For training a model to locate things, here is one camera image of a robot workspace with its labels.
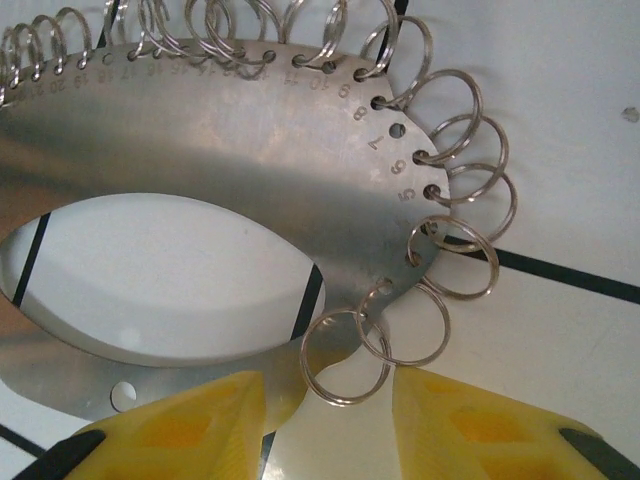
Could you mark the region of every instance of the yellow foam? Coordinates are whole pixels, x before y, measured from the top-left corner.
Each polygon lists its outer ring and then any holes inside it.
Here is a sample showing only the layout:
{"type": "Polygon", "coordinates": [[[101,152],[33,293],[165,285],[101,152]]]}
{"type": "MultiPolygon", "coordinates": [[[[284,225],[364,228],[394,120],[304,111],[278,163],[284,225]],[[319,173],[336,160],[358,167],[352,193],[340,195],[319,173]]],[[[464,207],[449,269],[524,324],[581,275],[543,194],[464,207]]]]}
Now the yellow foam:
{"type": "Polygon", "coordinates": [[[404,480],[606,480],[558,432],[588,427],[417,368],[397,368],[393,419],[404,480]]]}
{"type": "Polygon", "coordinates": [[[68,480],[255,480],[262,375],[241,372],[89,425],[106,440],[68,480]]]}

